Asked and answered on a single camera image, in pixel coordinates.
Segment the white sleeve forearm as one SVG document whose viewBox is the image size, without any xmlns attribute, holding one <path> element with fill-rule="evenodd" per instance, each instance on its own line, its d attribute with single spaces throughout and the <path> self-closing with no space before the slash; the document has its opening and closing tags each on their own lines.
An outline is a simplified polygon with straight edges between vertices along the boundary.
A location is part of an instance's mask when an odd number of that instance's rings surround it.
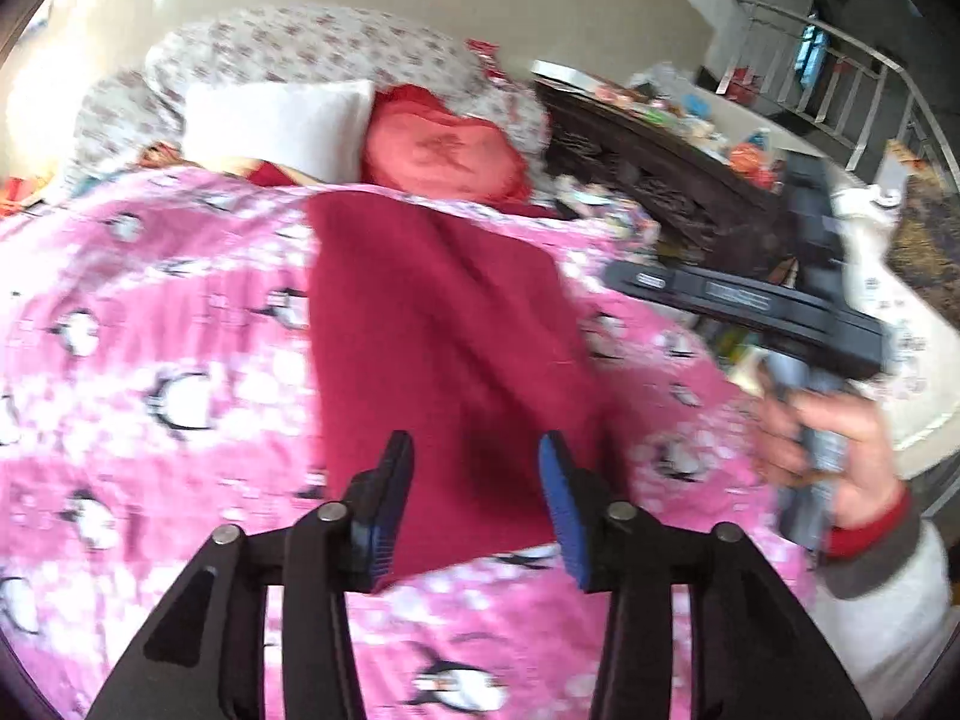
<svg viewBox="0 0 960 720">
<path fill-rule="evenodd" d="M 872 717 L 957 717 L 949 558 L 907 491 L 872 522 L 830 533 L 811 616 Z"/>
</svg>

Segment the person right hand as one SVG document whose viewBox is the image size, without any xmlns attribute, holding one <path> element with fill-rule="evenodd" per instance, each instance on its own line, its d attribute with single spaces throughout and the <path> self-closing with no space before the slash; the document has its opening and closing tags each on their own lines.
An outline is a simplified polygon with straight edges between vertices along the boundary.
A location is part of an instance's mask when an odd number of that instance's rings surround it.
<svg viewBox="0 0 960 720">
<path fill-rule="evenodd" d="M 905 495 L 884 413 L 867 398 L 809 390 L 791 390 L 786 400 L 766 394 L 754 427 L 757 473 L 776 486 L 828 484 L 835 527 L 872 525 Z"/>
</svg>

